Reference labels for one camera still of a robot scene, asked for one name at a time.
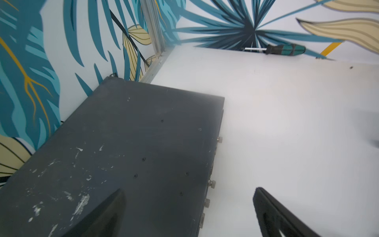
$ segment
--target yellow stripe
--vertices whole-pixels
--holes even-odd
[[[162,15],[161,15],[161,11],[159,10],[159,6],[158,6],[158,3],[157,3],[157,0],[155,0],[155,4],[157,5],[157,8],[158,8],[158,12],[159,12],[159,15],[161,16],[161,19],[162,19],[162,21],[163,21],[164,25],[165,25],[165,26],[166,26],[166,28],[167,28],[167,25],[166,25],[166,23],[164,22],[164,20],[163,20],[163,18],[162,18]]]
[[[330,52],[332,52],[335,48],[338,47],[338,45],[342,44],[343,42],[340,43],[331,43],[324,51],[321,52],[322,56],[328,55]]]
[[[45,107],[44,105],[42,104],[42,101],[41,99],[39,98],[38,96],[38,93],[36,92],[34,86],[33,86],[33,83],[36,84],[36,85],[39,85],[41,87],[43,87],[50,95],[51,93],[49,92],[49,90],[44,86],[44,85],[41,85],[40,83],[34,81],[33,79],[31,79],[25,72],[24,68],[22,67],[20,61],[17,59],[17,57],[14,55],[14,53],[12,52],[12,50],[8,47],[8,45],[5,43],[5,41],[0,37],[0,44],[4,47],[4,49],[8,52],[8,54],[11,56],[11,58],[13,59],[13,61],[16,63],[17,67],[20,69],[21,73],[23,74],[24,76],[24,89],[25,89],[25,92],[26,94],[29,96],[31,102],[33,103],[33,107],[34,107],[34,112],[33,112],[33,121],[35,119],[35,115],[36,115],[36,103],[34,102],[34,99],[33,97],[31,96],[29,90],[28,90],[28,86],[30,86],[30,88],[32,89],[33,93],[34,93],[34,96],[36,96],[44,114],[45,114],[45,117],[46,117],[46,120],[47,120],[47,124],[49,126],[49,136],[51,134],[51,129],[50,129],[50,122],[49,122],[49,118],[47,116],[47,113],[45,111]]]
[[[3,1],[5,1],[6,3],[8,3],[11,7],[13,7],[14,9],[16,9],[18,11],[18,9],[15,6],[13,6],[10,2],[8,2],[7,0],[3,0]]]

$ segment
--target teal screwdriver handle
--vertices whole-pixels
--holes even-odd
[[[271,54],[295,56],[295,55],[305,53],[305,50],[306,48],[304,46],[297,45],[297,44],[278,45],[278,46],[267,45],[266,54],[271,53]]]

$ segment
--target paint splatter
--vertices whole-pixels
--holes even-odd
[[[42,177],[42,175],[44,175],[45,172],[46,172],[46,169],[44,171],[42,171],[38,177]]]
[[[69,192],[66,192],[66,191],[63,191],[67,196],[67,199],[68,200],[70,200],[70,201],[73,201],[73,198],[72,198],[72,196],[71,196],[71,193],[69,193]]]
[[[55,226],[53,226],[53,228],[51,229],[50,234],[48,235],[48,237],[51,237],[51,235],[53,234],[53,231],[56,229],[57,226],[58,226],[58,224],[56,224]]]
[[[80,215],[81,212],[83,211],[84,206],[88,204],[88,200],[89,200],[89,194],[82,196],[80,202],[78,202],[78,205],[76,206],[76,209],[73,215]]]
[[[49,197],[50,197],[51,199],[53,199],[54,201],[58,201],[58,198],[53,198],[53,197],[50,196],[50,195],[49,195]]]
[[[38,208],[37,206],[33,206],[34,207],[34,213],[35,213],[35,216],[39,216],[39,212],[41,211],[41,208]]]

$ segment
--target teal palm leaf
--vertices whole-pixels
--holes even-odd
[[[106,22],[108,24],[109,33],[112,36],[113,42],[120,48],[119,42],[117,41],[116,33],[113,27],[113,22],[111,18],[111,13],[109,10],[108,0],[99,0],[102,3],[102,7],[104,10]],[[126,21],[124,17],[124,12],[121,7],[120,0],[115,0],[117,10],[120,14],[122,23],[125,28]],[[124,4],[130,14],[130,17],[134,21],[134,15],[128,0],[124,0]],[[91,32],[92,41],[105,61],[108,61],[106,55],[104,53],[104,48],[102,44],[102,39],[100,36],[100,25],[99,25],[99,13],[98,13],[98,2],[97,0],[88,0],[88,21],[89,21],[89,29]],[[77,0],[64,0],[63,1],[63,23],[64,23],[64,32],[66,34],[67,44],[69,46],[70,52],[74,59],[84,67],[84,64],[81,60],[79,49],[78,49],[78,39],[77,39]]]
[[[287,45],[292,43],[291,40],[311,42],[342,42],[338,39],[311,34],[261,29],[263,25],[331,0],[316,2],[307,7],[285,14],[284,16],[280,16],[263,25],[261,25],[261,22],[271,9],[272,5],[275,3],[275,0],[252,0],[252,16],[248,13],[244,0],[229,0],[231,8],[227,6],[223,0],[211,0],[216,8],[202,0],[190,1],[197,7],[215,16],[221,21],[209,19],[207,17],[189,12],[184,8],[173,6],[174,12],[184,18],[187,18],[188,20],[202,24],[203,27],[177,28],[172,31],[212,35],[179,40],[177,43],[199,42],[201,44],[198,45],[198,47],[242,50],[245,47],[266,47],[268,44]],[[309,49],[306,50],[305,54],[325,58],[325,56]]]
[[[0,1],[0,134],[38,149],[60,126],[59,79],[44,48],[40,10]]]
[[[81,88],[84,90],[87,96],[92,95],[93,90],[83,81],[81,77],[78,76],[78,74],[75,73],[76,78],[78,79],[78,82],[81,86]]]
[[[139,23],[139,25],[142,28],[144,28],[147,31],[145,16],[143,15],[143,12],[142,12],[141,1],[140,0],[132,0],[132,3],[133,3],[134,14],[137,18],[137,22]]]
[[[185,9],[186,0],[155,0],[155,4],[158,8],[158,18],[166,43],[169,45],[177,43],[179,37],[174,29],[181,17],[177,9]]]

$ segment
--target wall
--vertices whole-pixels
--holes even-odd
[[[177,47],[152,84],[225,97],[204,236],[261,236],[264,187],[322,237],[379,234],[379,68]]]
[[[0,1],[0,188],[103,78],[142,78],[155,53],[140,5]]]
[[[379,63],[378,1],[157,0],[157,6],[172,44],[241,50],[296,43],[312,58]]]

